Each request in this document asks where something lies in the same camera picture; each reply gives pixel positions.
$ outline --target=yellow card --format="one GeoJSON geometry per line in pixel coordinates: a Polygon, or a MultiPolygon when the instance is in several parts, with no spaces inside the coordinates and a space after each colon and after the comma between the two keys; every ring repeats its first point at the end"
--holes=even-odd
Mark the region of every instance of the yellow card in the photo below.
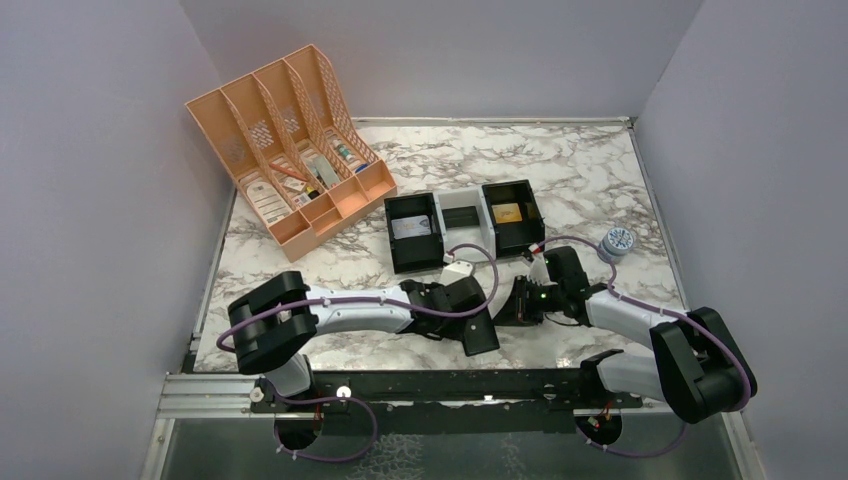
{"type": "Polygon", "coordinates": [[[521,209],[518,208],[517,203],[492,205],[492,211],[495,213],[495,223],[513,223],[521,221],[521,209]]]}

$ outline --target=paper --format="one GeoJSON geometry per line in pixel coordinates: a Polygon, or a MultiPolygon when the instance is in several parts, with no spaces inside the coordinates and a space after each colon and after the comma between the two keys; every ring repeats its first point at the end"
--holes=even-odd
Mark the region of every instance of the paper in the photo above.
{"type": "Polygon", "coordinates": [[[521,209],[518,208],[517,203],[492,205],[492,212],[495,214],[495,223],[513,223],[521,221],[521,209]]]}
{"type": "Polygon", "coordinates": [[[420,237],[422,235],[430,235],[433,233],[430,229],[430,217],[427,215],[418,215],[417,217],[392,220],[392,232],[395,235],[395,240],[409,237],[420,237]]]}
{"type": "Polygon", "coordinates": [[[247,191],[247,198],[259,210],[260,215],[268,225],[292,213],[283,197],[274,190],[271,184],[265,181],[257,180],[249,184],[245,190],[247,191]]]}

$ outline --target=white connector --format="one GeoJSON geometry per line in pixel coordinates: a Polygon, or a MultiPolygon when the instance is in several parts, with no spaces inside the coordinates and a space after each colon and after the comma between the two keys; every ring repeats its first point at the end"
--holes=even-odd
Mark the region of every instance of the white connector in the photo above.
{"type": "Polygon", "coordinates": [[[474,265],[458,260],[442,269],[442,276],[439,277],[439,283],[447,286],[472,275],[474,275],[474,265]]]}

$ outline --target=screw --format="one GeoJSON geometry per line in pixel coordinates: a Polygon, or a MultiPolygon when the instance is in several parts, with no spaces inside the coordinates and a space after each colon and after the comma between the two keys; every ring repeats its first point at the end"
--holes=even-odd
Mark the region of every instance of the screw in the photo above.
{"type": "Polygon", "coordinates": [[[249,397],[251,402],[259,403],[265,398],[265,392],[263,392],[259,387],[253,387],[253,390],[250,391],[249,397]]]}

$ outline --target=small round container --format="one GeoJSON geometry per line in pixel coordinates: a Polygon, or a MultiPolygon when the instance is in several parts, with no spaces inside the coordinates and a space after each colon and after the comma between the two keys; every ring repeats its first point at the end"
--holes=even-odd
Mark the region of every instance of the small round container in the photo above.
{"type": "Polygon", "coordinates": [[[605,262],[618,263],[633,250],[635,239],[630,230],[623,227],[610,229],[598,243],[598,256],[605,262]]]}

